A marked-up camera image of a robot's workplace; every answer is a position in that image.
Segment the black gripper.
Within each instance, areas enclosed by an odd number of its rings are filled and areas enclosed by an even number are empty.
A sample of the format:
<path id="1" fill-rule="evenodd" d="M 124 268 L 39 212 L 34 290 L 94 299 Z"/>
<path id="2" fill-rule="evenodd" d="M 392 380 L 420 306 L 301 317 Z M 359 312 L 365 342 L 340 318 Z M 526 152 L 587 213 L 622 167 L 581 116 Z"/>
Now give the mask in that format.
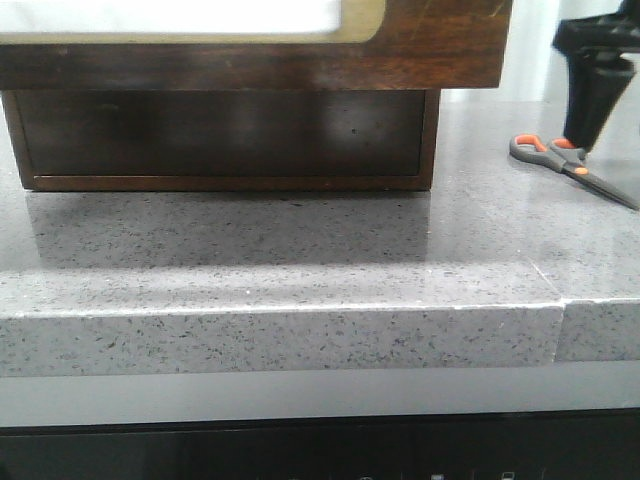
<path id="1" fill-rule="evenodd" d="M 639 52 L 639 2 L 623 1 L 614 13 L 562 20 L 552 45 L 568 65 L 564 137 L 591 151 L 635 76 L 633 63 L 620 55 Z"/>

